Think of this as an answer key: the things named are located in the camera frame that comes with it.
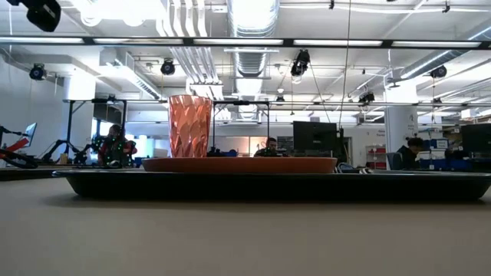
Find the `desk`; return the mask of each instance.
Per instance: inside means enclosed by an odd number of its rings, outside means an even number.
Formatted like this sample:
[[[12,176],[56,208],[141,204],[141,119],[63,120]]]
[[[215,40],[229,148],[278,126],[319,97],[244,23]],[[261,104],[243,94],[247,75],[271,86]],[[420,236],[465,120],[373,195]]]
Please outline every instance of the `desk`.
[[[0,275],[488,274],[488,202],[102,202],[1,182]]]

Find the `black monitor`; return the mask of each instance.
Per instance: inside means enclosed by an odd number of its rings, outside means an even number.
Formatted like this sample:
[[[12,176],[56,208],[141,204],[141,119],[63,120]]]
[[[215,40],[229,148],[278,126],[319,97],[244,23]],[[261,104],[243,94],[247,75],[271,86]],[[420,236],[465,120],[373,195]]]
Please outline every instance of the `black monitor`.
[[[24,148],[31,146],[32,138],[34,137],[34,132],[36,131],[37,125],[38,125],[38,123],[33,123],[33,124],[28,125],[28,127],[25,128],[24,133],[27,134],[27,136],[25,136],[25,138],[27,138],[29,140],[29,143],[27,145],[25,145]]]
[[[334,151],[338,148],[337,130],[335,123],[293,122],[293,147],[295,151]]]
[[[491,123],[462,126],[462,146],[467,152],[491,152]]]

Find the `table surface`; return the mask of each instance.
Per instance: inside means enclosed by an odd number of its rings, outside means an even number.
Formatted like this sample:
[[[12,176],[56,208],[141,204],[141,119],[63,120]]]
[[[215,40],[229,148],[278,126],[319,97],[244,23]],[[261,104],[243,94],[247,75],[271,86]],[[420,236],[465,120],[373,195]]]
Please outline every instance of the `table surface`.
[[[487,274],[488,202],[104,202],[0,182],[0,275]]]

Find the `silver duct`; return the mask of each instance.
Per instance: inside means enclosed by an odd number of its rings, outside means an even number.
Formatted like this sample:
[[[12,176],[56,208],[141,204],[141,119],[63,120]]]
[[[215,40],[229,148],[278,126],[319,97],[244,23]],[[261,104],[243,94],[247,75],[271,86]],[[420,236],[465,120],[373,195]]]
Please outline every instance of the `silver duct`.
[[[279,0],[228,0],[230,34],[236,38],[265,38],[275,33]],[[268,54],[234,53],[237,77],[260,77],[265,72]],[[262,80],[237,79],[239,94],[255,95],[261,90]]]
[[[491,20],[487,20],[482,23],[478,27],[474,28],[472,31],[469,31],[467,35],[460,37],[460,40],[469,40],[469,41],[488,41],[491,40]],[[469,52],[469,50],[451,50],[451,51],[435,51],[432,54],[427,55],[426,57],[420,59],[419,61],[414,62],[413,64],[405,67],[401,71],[394,72],[394,78],[400,77],[402,79],[413,79],[417,76],[425,74],[433,69],[436,69],[446,62],[449,62],[455,58],[462,56],[463,54]],[[381,81],[380,78],[373,79],[367,86],[370,89],[374,87],[378,87],[381,84],[384,84],[384,81]]]

